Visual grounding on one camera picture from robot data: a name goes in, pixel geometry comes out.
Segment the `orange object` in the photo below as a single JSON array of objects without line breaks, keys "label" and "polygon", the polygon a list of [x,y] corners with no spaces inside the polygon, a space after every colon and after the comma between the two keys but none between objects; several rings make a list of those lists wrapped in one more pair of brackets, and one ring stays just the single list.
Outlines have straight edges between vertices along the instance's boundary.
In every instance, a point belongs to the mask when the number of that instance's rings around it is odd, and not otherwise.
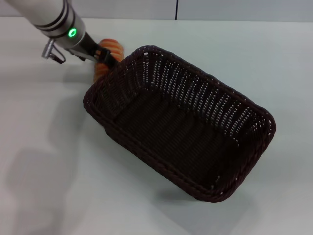
[{"label": "orange object", "polygon": [[[99,45],[111,51],[111,55],[118,61],[121,62],[124,59],[124,48],[114,39],[103,39]],[[96,82],[100,77],[108,74],[110,69],[108,66],[102,63],[96,63],[94,65],[94,76],[93,82]]]}]

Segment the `green indicator light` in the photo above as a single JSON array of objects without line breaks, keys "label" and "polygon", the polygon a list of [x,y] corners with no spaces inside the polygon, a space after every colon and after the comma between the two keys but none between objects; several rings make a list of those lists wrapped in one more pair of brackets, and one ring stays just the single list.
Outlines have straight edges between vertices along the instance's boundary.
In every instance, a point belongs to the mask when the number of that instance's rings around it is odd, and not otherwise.
[{"label": "green indicator light", "polygon": [[77,33],[76,28],[72,28],[72,29],[68,32],[68,36],[69,36],[70,38],[72,38],[72,37],[74,37],[74,36],[76,35],[76,33]]}]

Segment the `white table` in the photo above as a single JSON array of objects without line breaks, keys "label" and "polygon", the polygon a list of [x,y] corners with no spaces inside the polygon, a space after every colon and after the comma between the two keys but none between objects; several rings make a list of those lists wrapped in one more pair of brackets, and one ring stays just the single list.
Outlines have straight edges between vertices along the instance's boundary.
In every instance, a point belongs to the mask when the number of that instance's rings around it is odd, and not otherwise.
[{"label": "white table", "polygon": [[1,235],[311,235],[313,23],[85,20],[126,55],[157,45],[268,109],[276,135],[238,190],[193,201],[84,110],[92,63],[42,59],[46,37],[0,18]]}]

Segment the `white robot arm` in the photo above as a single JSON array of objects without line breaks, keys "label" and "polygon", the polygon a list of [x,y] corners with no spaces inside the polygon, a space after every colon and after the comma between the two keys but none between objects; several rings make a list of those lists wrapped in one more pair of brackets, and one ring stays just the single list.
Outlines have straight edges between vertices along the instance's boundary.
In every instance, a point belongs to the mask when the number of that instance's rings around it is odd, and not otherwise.
[{"label": "white robot arm", "polygon": [[[113,67],[117,61],[111,52],[100,47],[86,33],[85,24],[76,14],[68,0],[6,0],[22,16],[49,38],[42,57],[51,58],[58,63],[65,62],[65,57],[57,50],[54,43],[82,60],[93,60]],[[63,60],[52,53],[56,49]]]}]

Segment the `wicker basket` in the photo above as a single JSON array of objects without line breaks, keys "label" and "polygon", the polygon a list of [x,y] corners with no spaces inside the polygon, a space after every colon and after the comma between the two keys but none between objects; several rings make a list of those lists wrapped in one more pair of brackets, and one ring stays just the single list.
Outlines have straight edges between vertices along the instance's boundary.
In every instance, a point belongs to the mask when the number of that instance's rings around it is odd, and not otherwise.
[{"label": "wicker basket", "polygon": [[156,46],[92,85],[84,107],[113,140],[208,202],[236,190],[276,131],[267,110]]}]

